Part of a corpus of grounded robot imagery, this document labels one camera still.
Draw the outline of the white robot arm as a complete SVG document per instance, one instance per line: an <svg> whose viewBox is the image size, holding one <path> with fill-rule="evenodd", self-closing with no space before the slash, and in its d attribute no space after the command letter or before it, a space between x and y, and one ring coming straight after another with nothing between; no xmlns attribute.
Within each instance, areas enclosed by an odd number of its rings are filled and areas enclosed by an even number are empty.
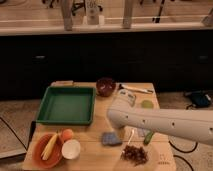
<svg viewBox="0 0 213 171"><path fill-rule="evenodd" d="M118 91L107 109L114 129L131 126L213 146L212 110L137 108L135 101L133 92Z"/></svg>

